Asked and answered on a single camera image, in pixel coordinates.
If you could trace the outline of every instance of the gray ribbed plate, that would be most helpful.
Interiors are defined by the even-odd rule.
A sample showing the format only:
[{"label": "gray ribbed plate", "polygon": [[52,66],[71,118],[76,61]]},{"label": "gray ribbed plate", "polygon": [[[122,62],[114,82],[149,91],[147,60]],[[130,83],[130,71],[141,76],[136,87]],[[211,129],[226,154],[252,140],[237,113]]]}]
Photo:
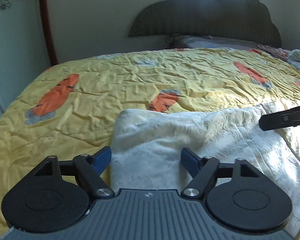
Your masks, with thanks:
[{"label": "gray ribbed plate", "polygon": [[284,230],[262,236],[242,235],[216,223],[199,201],[176,190],[122,189],[99,200],[81,221],[65,230],[31,234],[11,229],[4,240],[292,240]]}]

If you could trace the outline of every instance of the bed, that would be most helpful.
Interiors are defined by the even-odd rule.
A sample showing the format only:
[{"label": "bed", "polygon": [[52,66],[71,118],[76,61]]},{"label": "bed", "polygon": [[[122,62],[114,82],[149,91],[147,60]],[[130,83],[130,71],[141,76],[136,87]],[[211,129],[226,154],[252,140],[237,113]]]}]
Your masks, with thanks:
[{"label": "bed", "polygon": [[[204,34],[198,27],[200,24],[192,27],[179,24],[184,30],[181,27],[168,30],[167,22],[158,21],[166,5],[174,4],[168,0],[141,12],[132,25],[130,36],[216,35],[280,46],[280,35],[269,12],[256,1],[234,1],[253,6],[255,13],[265,16],[245,31],[234,22],[219,26],[223,30],[221,33],[215,29],[215,33]],[[179,14],[171,15],[184,19],[184,11],[178,10]],[[239,13],[233,12],[234,20]],[[199,18],[200,22],[206,22],[205,18]],[[78,79],[63,104],[51,116],[27,122],[32,118],[29,110],[38,107],[46,93],[72,74],[77,74]],[[178,99],[164,109],[157,109],[154,100],[167,93],[174,93]],[[213,112],[272,101],[280,102],[286,109],[300,105],[300,72],[262,51],[177,48],[99,55],[56,65],[29,84],[0,118],[0,205],[9,189],[46,156],[57,155],[59,160],[69,160],[110,145],[114,122],[124,109]],[[104,179],[109,183],[109,173],[104,174]],[[0,209],[0,236],[6,230]],[[300,236],[300,228],[295,236]]]}]

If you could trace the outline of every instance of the yellow blanket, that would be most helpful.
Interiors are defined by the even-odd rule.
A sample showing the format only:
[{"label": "yellow blanket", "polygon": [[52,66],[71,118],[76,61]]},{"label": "yellow blanket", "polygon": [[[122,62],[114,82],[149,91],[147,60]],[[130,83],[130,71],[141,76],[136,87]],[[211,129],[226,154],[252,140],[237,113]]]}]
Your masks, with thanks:
[{"label": "yellow blanket", "polygon": [[[53,118],[34,125],[25,113],[69,74],[79,81]],[[110,144],[123,109],[149,109],[162,90],[180,92],[167,113],[217,111],[277,101],[300,104],[300,72],[266,53],[185,49],[102,55],[46,70],[0,119],[0,205],[48,155],[71,160]],[[0,209],[0,235],[7,230]]]}]

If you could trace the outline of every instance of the silver screw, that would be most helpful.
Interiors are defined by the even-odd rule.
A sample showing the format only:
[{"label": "silver screw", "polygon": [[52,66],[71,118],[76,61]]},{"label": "silver screw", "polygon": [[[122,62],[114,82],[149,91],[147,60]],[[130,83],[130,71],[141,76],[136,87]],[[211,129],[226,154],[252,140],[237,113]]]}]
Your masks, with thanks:
[{"label": "silver screw", "polygon": [[195,188],[187,188],[184,190],[183,193],[187,196],[195,197],[195,196],[199,195],[199,190],[197,190]]},{"label": "silver screw", "polygon": [[96,191],[96,194],[100,197],[109,197],[112,194],[112,190],[108,188],[100,188]]}]

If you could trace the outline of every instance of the dark curved headboard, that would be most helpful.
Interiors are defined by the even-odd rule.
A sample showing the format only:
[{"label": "dark curved headboard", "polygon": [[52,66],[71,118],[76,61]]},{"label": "dark curved headboard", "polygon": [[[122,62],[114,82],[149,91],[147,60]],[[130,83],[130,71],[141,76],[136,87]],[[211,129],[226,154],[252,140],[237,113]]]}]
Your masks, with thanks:
[{"label": "dark curved headboard", "polygon": [[281,46],[278,29],[259,0],[167,0],[145,8],[129,36],[212,35]]}]

